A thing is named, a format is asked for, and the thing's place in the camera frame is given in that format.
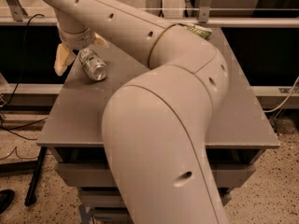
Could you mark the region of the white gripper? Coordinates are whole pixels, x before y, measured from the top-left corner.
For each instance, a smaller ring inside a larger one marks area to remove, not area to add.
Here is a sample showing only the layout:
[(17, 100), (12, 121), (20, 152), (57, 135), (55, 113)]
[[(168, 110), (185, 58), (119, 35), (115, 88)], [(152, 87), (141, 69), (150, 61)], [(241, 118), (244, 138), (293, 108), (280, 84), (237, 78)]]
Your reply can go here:
[(54, 63), (55, 73), (60, 77), (67, 67), (76, 59), (75, 53), (71, 50), (81, 50), (94, 45), (103, 45), (108, 47), (109, 44), (99, 34), (95, 34), (91, 29), (87, 29), (78, 34), (70, 34), (59, 29), (59, 37), (63, 43), (58, 45)]

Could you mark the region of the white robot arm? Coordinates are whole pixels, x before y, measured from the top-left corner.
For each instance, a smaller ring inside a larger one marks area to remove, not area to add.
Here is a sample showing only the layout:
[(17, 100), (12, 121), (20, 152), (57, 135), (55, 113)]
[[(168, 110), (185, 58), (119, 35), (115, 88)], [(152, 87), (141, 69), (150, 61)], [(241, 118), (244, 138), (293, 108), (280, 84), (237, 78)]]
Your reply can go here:
[(43, 0), (60, 27), (89, 28), (148, 72), (119, 88), (102, 118), (108, 164), (134, 224), (228, 224), (206, 132), (229, 86), (212, 44), (116, 0)]

